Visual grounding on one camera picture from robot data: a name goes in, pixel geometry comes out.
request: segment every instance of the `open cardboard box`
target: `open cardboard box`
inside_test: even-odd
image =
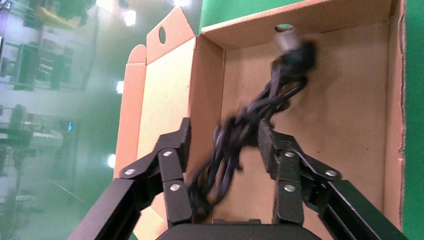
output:
[[[336,168],[398,228],[403,202],[404,1],[305,0],[208,26],[195,36],[175,8],[138,45],[126,66],[115,174],[151,152],[160,134],[192,118],[187,172],[212,151],[216,124],[250,103],[270,80],[280,52],[279,24],[294,26],[318,46],[317,67],[291,107],[272,121],[305,153]],[[160,28],[166,41],[160,42]],[[257,149],[241,154],[227,198],[214,219],[271,223],[274,182]],[[331,239],[317,214],[304,227]],[[163,196],[142,212],[139,239],[167,229]]]

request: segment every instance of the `bolt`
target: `bolt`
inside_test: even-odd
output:
[[[295,154],[294,154],[293,152],[291,152],[291,151],[288,151],[288,152],[284,153],[284,155],[286,155],[287,157],[291,158],[291,157],[293,157]]]
[[[169,188],[169,189],[171,189],[171,191],[173,191],[173,192],[175,192],[175,191],[177,191],[178,189],[180,189],[180,185],[178,185],[178,184],[172,184],[171,185],[171,187]]]
[[[327,174],[328,176],[334,177],[337,175],[337,172],[333,171],[333,170],[327,170],[325,171],[325,174]]]
[[[294,191],[296,190],[296,188],[295,188],[294,186],[292,186],[292,185],[285,185],[285,186],[284,186],[284,189],[285,189],[287,192],[294,192]]]
[[[130,168],[130,169],[127,169],[124,173],[125,173],[125,175],[131,175],[131,174],[133,174],[135,171],[136,171],[136,170],[134,170],[134,169]]]

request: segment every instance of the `black cable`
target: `black cable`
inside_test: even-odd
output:
[[[271,81],[250,106],[241,108],[216,127],[213,154],[187,180],[193,222],[207,218],[228,193],[234,172],[243,170],[240,166],[242,148],[258,146],[260,120],[269,121],[274,114],[286,110],[289,98],[305,88],[308,83],[305,74],[315,65],[315,53],[315,45],[304,42],[299,48],[278,57],[271,65]],[[211,196],[214,186],[215,194]]]

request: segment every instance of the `cardboard box flap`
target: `cardboard box flap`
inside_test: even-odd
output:
[[[114,178],[119,177],[122,168],[137,160],[145,80],[146,46],[138,45],[131,51],[125,68]]]
[[[305,0],[202,28],[225,50],[272,40],[275,27],[294,26],[299,34],[323,33],[389,20],[391,0]]]
[[[165,31],[165,43],[161,43],[159,39],[161,28]],[[194,37],[195,34],[181,7],[174,8],[147,34],[147,64],[151,64]]]
[[[145,64],[146,63],[146,46],[135,46],[128,57],[128,64]]]
[[[405,1],[397,1],[390,23],[384,215],[402,229],[405,169]]]

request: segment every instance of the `hole in cardboard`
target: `hole in cardboard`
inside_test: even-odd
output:
[[[159,29],[159,40],[162,44],[165,44],[165,41],[167,40],[167,35],[165,34],[164,27],[161,27]]]
[[[278,24],[275,27],[275,31],[277,33],[282,33],[282,32],[286,32],[286,31],[293,31],[295,30],[295,27],[293,25],[290,24]]]

